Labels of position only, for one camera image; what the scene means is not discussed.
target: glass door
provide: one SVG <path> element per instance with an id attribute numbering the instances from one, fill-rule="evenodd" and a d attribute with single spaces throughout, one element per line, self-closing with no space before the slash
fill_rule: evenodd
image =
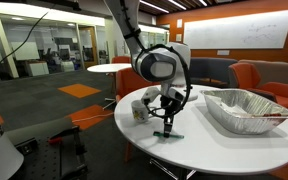
<path id="1" fill-rule="evenodd" d="M 79 31 L 85 68 L 99 64 L 95 28 L 93 26 L 80 27 Z"/>

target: wall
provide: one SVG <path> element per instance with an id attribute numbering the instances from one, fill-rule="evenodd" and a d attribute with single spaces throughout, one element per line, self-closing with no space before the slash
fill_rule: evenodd
<path id="1" fill-rule="evenodd" d="M 106 35 L 106 40 L 107 40 L 107 45 L 108 45 L 108 55 L 109 55 L 109 60 L 116 56 L 115 52 L 115 37 L 113 33 L 113 18 L 105 18 L 105 35 Z"/>
<path id="2" fill-rule="evenodd" d="M 105 36 L 105 27 L 96 26 L 96 35 L 97 35 L 97 50 L 106 50 L 106 36 Z"/>
<path id="3" fill-rule="evenodd" d="M 168 14 L 157 17 L 157 24 L 170 24 L 170 41 L 175 41 L 176 34 L 184 33 L 184 23 L 191 21 L 241 16 L 255 13 L 272 12 L 288 9 L 288 0 L 249 0 L 220 5 L 199 10 L 186 11 L 175 14 Z M 177 19 L 183 20 L 183 27 L 177 28 Z M 283 49 L 270 50 L 230 50 L 228 56 L 218 56 L 217 50 L 191 50 L 192 57 L 228 57 L 234 59 L 254 59 L 267 61 L 288 62 L 288 36 Z"/>

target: small round table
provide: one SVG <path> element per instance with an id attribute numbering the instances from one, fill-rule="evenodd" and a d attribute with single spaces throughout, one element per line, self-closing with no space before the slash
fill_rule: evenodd
<path id="1" fill-rule="evenodd" d="M 132 67 L 129 63 L 112 63 L 112 64 L 100 64 L 88 67 L 87 70 L 96 73 L 116 73 L 117 71 L 125 68 Z"/>
<path id="2" fill-rule="evenodd" d="M 201 90 L 193 85 L 198 99 L 188 102 L 174 116 L 172 133 L 184 139 L 153 136 L 163 131 L 160 118 L 139 124 L 133 119 L 131 102 L 146 88 L 126 95 L 115 108 L 115 122 L 125 138 L 145 153 L 180 168 L 223 175 L 249 175 L 272 171 L 288 163 L 288 120 L 261 135 L 238 135 L 223 128 L 208 112 Z M 151 104 L 159 107 L 159 98 Z"/>
<path id="3" fill-rule="evenodd" d="M 114 73 L 114 85 L 115 83 L 115 73 L 121 69 L 129 68 L 132 67 L 131 64 L 129 63 L 112 63 L 112 64 L 100 64 L 100 65 L 95 65 L 88 67 L 87 70 L 90 72 L 95 72 L 95 73 Z M 103 109 L 106 109 L 107 107 L 111 106 L 112 104 L 116 103 L 116 100 L 113 98 L 105 98 L 105 101 L 112 101 L 109 104 L 107 104 Z"/>

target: foil pan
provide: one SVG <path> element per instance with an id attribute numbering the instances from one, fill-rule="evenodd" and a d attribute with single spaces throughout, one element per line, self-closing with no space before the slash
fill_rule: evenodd
<path id="1" fill-rule="evenodd" d="M 236 134 L 262 134 L 288 119 L 288 109 L 242 89 L 203 90 L 207 109 Z"/>

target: ceiling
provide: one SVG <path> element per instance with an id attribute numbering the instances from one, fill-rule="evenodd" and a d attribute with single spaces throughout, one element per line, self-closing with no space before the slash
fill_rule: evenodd
<path id="1" fill-rule="evenodd" d="M 207 6 L 204 6 L 200 0 L 173 0 L 174 2 L 182 5 L 186 8 L 186 10 L 176 6 L 175 4 L 171 3 L 169 0 L 143 0 L 147 3 L 150 3 L 152 5 L 158 6 L 160 8 L 163 8 L 169 13 L 176 13 L 176 12 L 182 12 L 187 10 L 194 10 L 194 9 L 200 9 L 200 8 L 207 8 L 207 7 L 213 7 L 218 5 L 224 5 L 229 3 L 235 3 L 245 0 L 203 0 Z M 157 10 L 153 7 L 150 7 L 149 5 L 146 5 L 144 3 L 140 3 L 139 10 L 154 16 L 169 14 L 167 12 L 163 12 L 160 10 Z"/>

